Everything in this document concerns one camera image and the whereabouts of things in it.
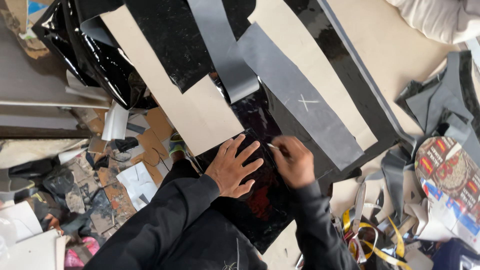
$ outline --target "cluttered floor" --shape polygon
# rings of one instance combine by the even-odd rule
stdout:
[[[89,105],[61,106],[82,135],[49,142],[46,131],[2,133],[0,269],[83,267],[150,202],[172,168],[176,132],[200,174],[230,137],[245,135],[239,150],[260,142],[247,160],[264,160],[249,175],[252,191],[211,208],[270,269],[304,263],[268,146],[278,135],[298,137],[315,156],[332,224],[361,269],[480,265],[478,38],[439,45],[403,21],[401,6],[380,0],[223,0],[210,9],[190,8],[193,0],[28,1],[26,14],[23,2],[5,2],[2,15],[24,52],[54,54],[67,68],[65,91]],[[375,31],[346,19],[371,10],[379,15],[358,25]],[[209,16],[218,16],[222,36],[203,21]],[[397,35],[382,34],[377,19]],[[445,37],[436,34],[428,37]],[[367,42],[383,38],[394,42]],[[225,68],[226,48],[241,80]]]

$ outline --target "white fabric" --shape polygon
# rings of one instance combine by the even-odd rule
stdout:
[[[433,40],[456,44],[480,36],[478,0],[386,0],[413,28]]]

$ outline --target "left hand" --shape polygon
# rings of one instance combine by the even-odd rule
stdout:
[[[242,166],[242,163],[260,146],[260,142],[255,141],[235,157],[244,139],[245,135],[240,134],[235,140],[229,139],[223,143],[215,159],[205,171],[205,174],[218,185],[220,196],[238,198],[249,192],[255,180],[250,179],[242,185],[239,185],[240,181],[264,163],[263,159],[257,159],[245,167]]]

